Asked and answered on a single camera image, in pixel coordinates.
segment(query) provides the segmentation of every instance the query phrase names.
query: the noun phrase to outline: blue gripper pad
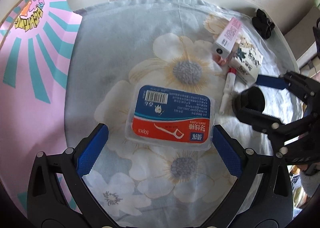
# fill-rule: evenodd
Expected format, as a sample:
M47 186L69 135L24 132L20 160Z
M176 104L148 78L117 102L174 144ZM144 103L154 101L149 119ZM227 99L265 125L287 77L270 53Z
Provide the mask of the blue gripper pad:
M288 84L284 81L283 78L277 78L267 75L259 74L257 81L257 85L266 86L274 89L284 90L288 87Z
M80 177L90 173L108 138L109 129L106 125L102 125L78 157L76 171Z
M243 169L242 160L216 126L213 127L212 143L221 156L229 173L239 178Z

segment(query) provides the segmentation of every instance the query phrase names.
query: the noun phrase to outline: black hair scrunchie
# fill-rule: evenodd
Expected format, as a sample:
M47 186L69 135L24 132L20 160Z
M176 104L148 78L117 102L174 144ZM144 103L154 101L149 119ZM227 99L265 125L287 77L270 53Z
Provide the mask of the black hair scrunchie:
M261 9L258 9L256 16L252 18L252 25L264 39L269 39L272 30L275 28L275 24L270 21Z

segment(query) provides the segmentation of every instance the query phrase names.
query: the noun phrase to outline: plastic container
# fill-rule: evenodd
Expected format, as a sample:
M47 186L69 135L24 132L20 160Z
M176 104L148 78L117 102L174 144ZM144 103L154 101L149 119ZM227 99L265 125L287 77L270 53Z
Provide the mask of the plastic container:
M125 126L131 141L174 149L208 150L215 100L151 85L137 86Z

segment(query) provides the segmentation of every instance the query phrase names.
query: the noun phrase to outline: small bottle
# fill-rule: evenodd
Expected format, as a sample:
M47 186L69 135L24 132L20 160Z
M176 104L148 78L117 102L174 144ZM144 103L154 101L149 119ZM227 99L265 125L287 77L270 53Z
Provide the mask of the small bottle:
M235 84L235 79L236 79L236 69L230 68L227 74L226 84L223 89L223 96L222 96L221 106L219 110L220 115L224 114L224 110L227 106L229 97L232 93L233 86Z

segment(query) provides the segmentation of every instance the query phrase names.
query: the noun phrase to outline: pink poster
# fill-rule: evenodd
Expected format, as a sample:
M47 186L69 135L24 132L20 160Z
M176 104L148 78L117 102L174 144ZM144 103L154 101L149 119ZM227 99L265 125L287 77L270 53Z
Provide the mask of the pink poster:
M0 179L23 213L36 153L66 149L67 78L81 20L66 0L22 0L0 26Z

